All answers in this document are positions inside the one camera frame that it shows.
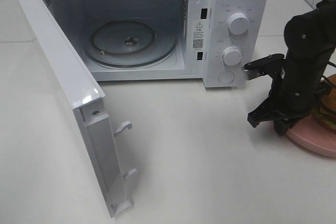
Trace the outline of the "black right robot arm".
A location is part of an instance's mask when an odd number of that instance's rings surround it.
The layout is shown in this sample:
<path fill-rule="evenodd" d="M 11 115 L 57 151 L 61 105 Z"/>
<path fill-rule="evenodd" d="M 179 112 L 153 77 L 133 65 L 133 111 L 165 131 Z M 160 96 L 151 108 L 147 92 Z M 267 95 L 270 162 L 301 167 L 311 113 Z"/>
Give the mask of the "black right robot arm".
<path fill-rule="evenodd" d="M 307 117 L 333 87 L 322 78 L 335 51 L 335 0 L 294 16 L 285 26 L 284 40 L 286 55 L 272 54 L 242 67 L 247 80 L 272 78 L 267 99 L 248 113 L 247 121 L 252 127 L 272 121 L 279 135 Z"/>

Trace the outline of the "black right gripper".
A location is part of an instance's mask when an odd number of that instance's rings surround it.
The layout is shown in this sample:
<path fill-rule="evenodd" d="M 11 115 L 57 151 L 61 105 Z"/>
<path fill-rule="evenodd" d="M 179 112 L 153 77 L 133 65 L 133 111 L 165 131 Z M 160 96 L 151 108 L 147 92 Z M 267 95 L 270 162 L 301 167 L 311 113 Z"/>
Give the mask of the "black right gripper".
<path fill-rule="evenodd" d="M 330 93 L 331 84 L 321 80 L 326 67 L 326 63 L 284 64 L 272 83 L 269 97 L 248 113 L 249 124 L 257 127 L 261 122 L 273 121 L 275 132 L 283 136 Z"/>

